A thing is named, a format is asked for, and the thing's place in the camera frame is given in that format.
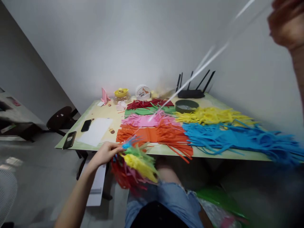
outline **white wall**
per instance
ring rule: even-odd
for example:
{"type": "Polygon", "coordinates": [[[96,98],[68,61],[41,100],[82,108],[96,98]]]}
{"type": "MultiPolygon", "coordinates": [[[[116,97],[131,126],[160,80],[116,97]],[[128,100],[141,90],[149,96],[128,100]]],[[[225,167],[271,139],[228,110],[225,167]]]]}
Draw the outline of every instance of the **white wall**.
{"type": "Polygon", "coordinates": [[[269,7],[218,59],[210,94],[269,130],[296,135],[304,144],[301,98],[291,57],[269,36],[270,13],[269,7]]]}
{"type": "Polygon", "coordinates": [[[3,0],[66,94],[83,113],[110,96],[198,65],[245,0],[3,0]]]}
{"type": "MultiPolygon", "coordinates": [[[[181,71],[189,77],[218,38],[220,28],[247,1],[3,2],[82,113],[101,97],[102,86],[112,95],[119,87],[131,92],[138,84],[154,88],[160,77],[175,85],[181,71]]],[[[239,25],[267,1],[256,2],[239,25]]],[[[210,66],[216,70],[210,93],[260,120],[266,128],[303,140],[301,102],[291,59],[269,37],[266,18],[270,11],[210,66]]]]}
{"type": "Polygon", "coordinates": [[[0,86],[44,124],[64,106],[74,107],[1,2],[0,30],[0,86]]]}

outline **hand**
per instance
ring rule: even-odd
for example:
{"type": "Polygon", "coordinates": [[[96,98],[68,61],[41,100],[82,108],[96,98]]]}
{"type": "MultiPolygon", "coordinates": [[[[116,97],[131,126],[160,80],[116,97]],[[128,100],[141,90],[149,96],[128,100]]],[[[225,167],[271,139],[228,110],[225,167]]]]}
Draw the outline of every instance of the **hand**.
{"type": "Polygon", "coordinates": [[[304,46],[304,1],[275,0],[268,17],[273,40],[292,51],[304,46]]]}
{"type": "Polygon", "coordinates": [[[117,143],[104,142],[89,164],[94,168],[98,168],[99,166],[109,162],[115,154],[122,151],[124,151],[123,148],[117,143]]]}

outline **white paper sheet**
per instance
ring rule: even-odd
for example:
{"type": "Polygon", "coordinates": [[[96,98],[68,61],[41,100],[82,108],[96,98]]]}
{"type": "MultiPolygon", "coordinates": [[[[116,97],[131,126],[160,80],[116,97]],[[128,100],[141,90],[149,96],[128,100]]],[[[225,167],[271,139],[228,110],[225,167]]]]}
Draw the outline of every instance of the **white paper sheet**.
{"type": "MultiPolygon", "coordinates": [[[[87,157],[85,164],[83,166],[81,175],[82,175],[83,171],[86,169],[86,167],[87,167],[88,163],[90,162],[90,160],[92,159],[92,157],[93,157],[92,155],[87,157]]],[[[106,164],[100,166],[97,169],[95,179],[94,179],[86,206],[100,206],[101,205],[102,190],[104,188],[104,181],[105,181],[105,170],[106,170],[106,164]]]]}
{"type": "Polygon", "coordinates": [[[97,118],[92,121],[88,131],[77,140],[78,142],[96,147],[106,131],[109,129],[113,119],[97,118]]]}
{"type": "Polygon", "coordinates": [[[99,107],[101,107],[101,106],[103,106],[105,103],[103,102],[103,101],[100,101],[98,104],[97,104],[97,106],[99,106],[99,107]]]}

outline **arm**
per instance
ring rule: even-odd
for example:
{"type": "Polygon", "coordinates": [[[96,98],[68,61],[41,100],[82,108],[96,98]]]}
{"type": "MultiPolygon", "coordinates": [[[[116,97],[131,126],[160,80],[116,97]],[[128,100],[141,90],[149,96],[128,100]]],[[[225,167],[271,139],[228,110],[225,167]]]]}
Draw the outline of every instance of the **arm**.
{"type": "Polygon", "coordinates": [[[76,183],[56,221],[55,228],[80,227],[98,167],[110,161],[120,151],[123,149],[116,143],[105,142],[101,146],[76,183]]]}
{"type": "Polygon", "coordinates": [[[294,71],[300,90],[302,108],[304,113],[304,45],[297,49],[291,50],[290,53],[294,64],[294,71]]]}
{"type": "Polygon", "coordinates": [[[272,7],[270,35],[291,54],[304,112],[304,1],[275,0],[272,7]]]}

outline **yellow bowl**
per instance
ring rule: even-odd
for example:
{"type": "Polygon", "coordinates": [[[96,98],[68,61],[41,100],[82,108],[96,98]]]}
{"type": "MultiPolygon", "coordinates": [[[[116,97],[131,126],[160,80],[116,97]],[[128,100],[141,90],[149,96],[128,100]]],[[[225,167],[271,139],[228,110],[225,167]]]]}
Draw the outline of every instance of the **yellow bowl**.
{"type": "Polygon", "coordinates": [[[119,90],[116,90],[114,94],[116,97],[125,97],[127,96],[128,91],[129,91],[128,89],[119,88],[119,90]]]}

